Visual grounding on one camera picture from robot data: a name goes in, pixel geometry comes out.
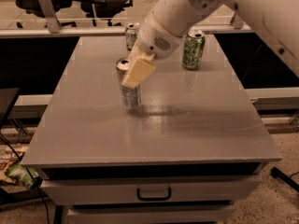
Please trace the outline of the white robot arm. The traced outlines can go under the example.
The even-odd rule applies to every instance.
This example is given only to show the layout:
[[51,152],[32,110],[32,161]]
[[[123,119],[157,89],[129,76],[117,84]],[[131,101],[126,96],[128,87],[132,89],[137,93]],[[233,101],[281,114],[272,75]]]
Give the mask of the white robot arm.
[[122,86],[133,89],[219,6],[234,11],[299,76],[299,0],[158,0],[141,23]]

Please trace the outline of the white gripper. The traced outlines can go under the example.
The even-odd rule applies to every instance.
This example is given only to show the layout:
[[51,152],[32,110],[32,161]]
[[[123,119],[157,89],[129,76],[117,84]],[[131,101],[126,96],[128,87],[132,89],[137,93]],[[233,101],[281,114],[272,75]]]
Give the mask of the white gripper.
[[182,42],[181,36],[170,34],[151,11],[138,32],[136,44],[128,55],[130,69],[122,80],[122,86],[134,89],[155,70],[154,64],[146,60],[147,54],[156,59],[170,56]]

